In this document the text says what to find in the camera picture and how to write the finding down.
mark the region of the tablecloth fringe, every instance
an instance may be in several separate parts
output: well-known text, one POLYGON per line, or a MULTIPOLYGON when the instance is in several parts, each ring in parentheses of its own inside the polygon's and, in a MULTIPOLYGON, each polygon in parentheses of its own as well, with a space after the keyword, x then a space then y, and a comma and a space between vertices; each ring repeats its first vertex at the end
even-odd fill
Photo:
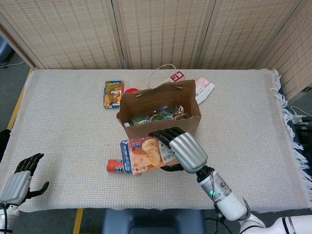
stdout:
POLYGON ((279 90, 281 88, 281 82, 280 82, 281 75, 279 75, 278 71, 275 69, 273 69, 273 72, 274 72, 275 88, 272 88, 270 90, 276 91, 275 97, 282 107, 284 124, 292 141, 293 156, 296 158, 297 165, 300 170, 302 182, 308 190, 310 209, 312 210, 312 177, 304 171, 305 169, 308 169, 310 167, 308 166, 308 160, 301 153, 298 152, 298 150, 303 150, 303 146, 293 141, 295 137, 295 133, 293 132, 292 128, 288 125, 288 122, 294 119, 294 115, 291 112, 289 112, 287 109, 285 109, 285 107, 287 107, 288 101, 285 99, 284 95, 279 93, 279 90))

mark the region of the brown paper bag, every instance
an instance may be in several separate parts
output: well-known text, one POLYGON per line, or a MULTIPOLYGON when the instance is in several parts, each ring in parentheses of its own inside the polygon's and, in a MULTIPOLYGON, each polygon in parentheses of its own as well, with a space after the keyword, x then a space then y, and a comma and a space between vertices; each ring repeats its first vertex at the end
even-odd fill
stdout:
POLYGON ((171 127, 179 127, 194 134, 201 119, 201 113, 195 100, 195 81, 184 80, 177 83, 165 83, 154 89, 139 90, 123 94, 117 119, 122 124, 129 139, 146 137, 150 132, 171 127), (159 110, 163 106, 173 106, 178 101, 184 108, 187 118, 179 120, 159 120, 125 127, 123 124, 147 112, 159 110))

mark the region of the snack box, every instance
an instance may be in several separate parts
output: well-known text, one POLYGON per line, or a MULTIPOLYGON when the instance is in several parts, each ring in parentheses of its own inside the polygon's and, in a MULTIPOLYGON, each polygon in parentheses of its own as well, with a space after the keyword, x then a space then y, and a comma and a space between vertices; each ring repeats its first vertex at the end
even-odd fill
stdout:
POLYGON ((124 140, 120 143, 124 171, 137 175, 177 163, 171 149, 155 137, 124 140))
POLYGON ((124 83, 121 80, 109 80, 105 82, 104 107, 106 109, 119 108, 123 95, 124 83))

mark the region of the red tag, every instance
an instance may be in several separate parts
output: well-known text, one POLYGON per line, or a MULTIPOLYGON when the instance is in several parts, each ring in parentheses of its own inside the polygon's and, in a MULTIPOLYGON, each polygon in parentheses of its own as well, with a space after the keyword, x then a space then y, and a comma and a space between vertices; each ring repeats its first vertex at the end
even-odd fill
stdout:
POLYGON ((178 82, 183 77, 184 77, 184 74, 182 72, 180 72, 180 71, 178 71, 177 73, 175 73, 172 76, 170 76, 170 78, 172 79, 173 82, 178 82))

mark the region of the price tag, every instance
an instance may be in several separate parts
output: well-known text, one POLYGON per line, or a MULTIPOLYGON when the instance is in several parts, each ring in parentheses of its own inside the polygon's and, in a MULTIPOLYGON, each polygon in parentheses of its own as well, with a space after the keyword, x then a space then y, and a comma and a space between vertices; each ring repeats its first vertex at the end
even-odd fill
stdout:
POLYGON ((161 159, 163 163, 167 163, 175 159, 175 154, 174 152, 169 149, 164 143, 162 143, 160 140, 158 141, 158 146, 159 146, 159 151, 161 155, 161 159))

